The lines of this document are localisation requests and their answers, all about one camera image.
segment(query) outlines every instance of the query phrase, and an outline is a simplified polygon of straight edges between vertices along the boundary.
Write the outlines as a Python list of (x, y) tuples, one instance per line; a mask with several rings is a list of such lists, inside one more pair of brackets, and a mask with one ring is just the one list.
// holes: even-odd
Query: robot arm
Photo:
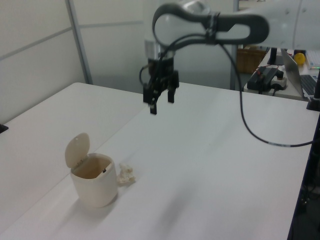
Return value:
[(318, 0), (274, 0), (233, 14), (208, 12), (202, 1), (166, 3), (157, 8), (149, 31), (163, 47), (191, 33), (216, 31), (206, 44), (259, 44), (282, 49), (320, 49)]
[(168, 100), (174, 102), (179, 87), (174, 54), (187, 45), (259, 44), (282, 49), (320, 49), (319, 0), (274, 0), (263, 7), (233, 14), (211, 12), (202, 0), (145, 0), (144, 6), (145, 51), (151, 79), (143, 88), (143, 101), (150, 105), (153, 114), (157, 114), (156, 103), (164, 90), (169, 90)]

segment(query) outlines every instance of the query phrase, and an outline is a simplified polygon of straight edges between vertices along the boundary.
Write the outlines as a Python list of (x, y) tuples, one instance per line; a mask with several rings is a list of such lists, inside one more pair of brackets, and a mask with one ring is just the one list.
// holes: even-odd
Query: white table surface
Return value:
[(0, 233), (69, 173), (65, 149), (76, 135), (95, 151), (146, 105), (140, 94), (74, 83), (26, 111), (0, 134)]
[[(281, 56), (280, 48), (278, 48), (277, 51), (278, 51), (277, 55)], [(293, 50), (288, 50), (288, 53), (293, 54), (294, 51)], [(259, 64), (259, 67), (267, 66), (269, 58), (270, 58), (270, 50), (264, 56), (263, 60)], [(276, 68), (276, 67), (277, 67), (277, 65), (268, 66), (268, 68)], [(286, 69), (285, 69), (284, 65), (283, 66), (279, 66), (278, 69), (280, 71), (283, 71), (283, 76), (284, 77), (287, 77)], [(319, 70), (308, 69), (307, 65), (304, 64), (302, 66), (299, 66), (299, 73), (300, 73), (300, 75), (311, 75), (316, 80), (318, 78)], [(246, 92), (246, 93), (255, 93), (255, 94), (258, 93), (258, 91), (256, 91), (256, 90), (248, 89), (247, 84), (245, 84), (245, 86), (243, 88), (243, 91)], [(274, 89), (270, 89), (269, 91), (262, 92), (263, 95), (268, 95), (268, 96), (272, 96), (273, 93), (274, 93)], [(284, 90), (276, 91), (274, 96), (275, 97), (280, 97), (280, 98), (286, 98), (286, 99), (294, 99), (294, 100), (306, 101), (306, 99), (301, 97), (301, 95), (298, 93), (298, 91), (296, 90), (296, 88), (293, 86), (293, 84), (290, 82), (289, 79), (287, 79), (287, 81), (286, 81), (286, 88)]]
[[(319, 113), (306, 102), (244, 93), (243, 103), (260, 137), (313, 138)], [(175, 103), (162, 96), (157, 109), (143, 109), (96, 151), (136, 175), (112, 204), (83, 205), (68, 175), (0, 238), (286, 240), (310, 146), (253, 138), (236, 91), (182, 83)]]

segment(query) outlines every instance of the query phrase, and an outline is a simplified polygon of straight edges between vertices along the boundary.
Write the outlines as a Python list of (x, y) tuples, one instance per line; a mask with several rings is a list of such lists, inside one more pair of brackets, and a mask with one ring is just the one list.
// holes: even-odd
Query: power strip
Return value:
[(270, 82), (270, 87), (272, 89), (277, 88), (278, 90), (285, 90), (287, 86), (287, 78), (283, 77), (282, 79), (278, 79), (277, 76), (274, 76), (274, 78)]

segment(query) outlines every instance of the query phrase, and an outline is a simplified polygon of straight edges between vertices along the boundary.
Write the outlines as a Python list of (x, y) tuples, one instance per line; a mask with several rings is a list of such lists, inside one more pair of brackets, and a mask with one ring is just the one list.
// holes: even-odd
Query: black device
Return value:
[(267, 62), (267, 64), (269, 65), (283, 65), (284, 64), (284, 60), (282, 58), (282, 56), (277, 55), (277, 48), (271, 48), (270, 50), (270, 58)]
[(5, 125), (0, 124), (0, 134), (3, 133), (4, 131), (8, 130), (9, 128)]
[(277, 74), (280, 74), (280, 72), (281, 71), (276, 68), (261, 66), (251, 76), (250, 80), (248, 81), (247, 88), (259, 91), (259, 93), (268, 91), (271, 88), (271, 80)]

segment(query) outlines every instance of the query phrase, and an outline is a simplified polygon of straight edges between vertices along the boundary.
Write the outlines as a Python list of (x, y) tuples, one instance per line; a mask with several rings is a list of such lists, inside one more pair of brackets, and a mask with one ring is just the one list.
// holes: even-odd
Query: black cable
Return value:
[(319, 143), (320, 142), (320, 138), (316, 139), (316, 140), (313, 140), (313, 141), (308, 141), (308, 142), (304, 142), (304, 143), (301, 143), (301, 144), (279, 144), (279, 143), (275, 143), (275, 142), (271, 142), (271, 141), (267, 141), (267, 140), (264, 140), (263, 138), (257, 136), (256, 134), (254, 134), (251, 129), (248, 127), (248, 124), (245, 120), (245, 116), (244, 116), (244, 109), (243, 109), (243, 99), (242, 99), (242, 88), (241, 88), (241, 80), (240, 80), (240, 75), (239, 75), (239, 72), (238, 72), (238, 69), (237, 69), (237, 66), (236, 66), (236, 63), (235, 61), (232, 59), (230, 53), (228, 52), (228, 50), (225, 48), (225, 46), (219, 44), (220, 47), (223, 49), (223, 51), (225, 52), (225, 54), (228, 56), (228, 58), (230, 59), (231, 61), (231, 65), (235, 71), (235, 74), (236, 74), (236, 77), (237, 77), (237, 80), (238, 80), (238, 83), (239, 83), (239, 94), (240, 94), (240, 110), (241, 110), (241, 117), (242, 117), (242, 121), (246, 127), (246, 129), (249, 131), (249, 133), (254, 136), (256, 139), (260, 140), (261, 142), (264, 142), (266, 144), (270, 144), (270, 145), (273, 145), (273, 146), (278, 146), (278, 147), (286, 147), (286, 148), (297, 148), (297, 147), (302, 147), (302, 146), (307, 146), (307, 145), (310, 145), (310, 144), (314, 144), (314, 143)]
[(141, 83), (141, 85), (144, 87), (144, 88), (149, 88), (150, 85), (157, 79), (157, 76), (158, 76), (158, 72), (159, 72), (159, 69), (160, 69), (160, 65), (163, 61), (163, 58), (166, 56), (166, 54), (171, 50), (171, 51), (175, 51), (175, 50), (178, 50), (178, 49), (181, 49), (187, 45), (192, 45), (192, 44), (202, 44), (203, 41), (202, 39), (198, 38), (198, 39), (188, 39), (186, 41), (183, 41), (181, 43), (178, 44), (177, 48), (176, 48), (176, 44), (180, 41), (182, 41), (183, 39), (187, 39), (187, 38), (191, 38), (191, 37), (201, 37), (203, 39), (205, 39), (205, 35), (204, 34), (199, 34), (199, 33), (193, 33), (193, 34), (188, 34), (188, 35), (184, 35), (182, 37), (179, 37), (178, 39), (176, 39), (175, 41), (173, 41), (169, 46), (167, 46), (165, 48), (165, 50), (160, 53), (160, 56), (159, 56), (159, 59), (158, 59), (158, 63), (157, 63), (157, 66), (156, 66), (156, 69), (155, 69), (155, 72), (153, 74), (153, 76), (150, 78), (149, 80), (149, 83), (143, 83), (142, 81), (142, 72), (144, 69), (146, 69), (146, 66), (143, 66), (139, 72), (139, 81)]
[(278, 87), (277, 87), (277, 86), (274, 87), (274, 91), (273, 91), (273, 93), (272, 93), (272, 96), (273, 96), (273, 97), (275, 96), (276, 91), (278, 91)]

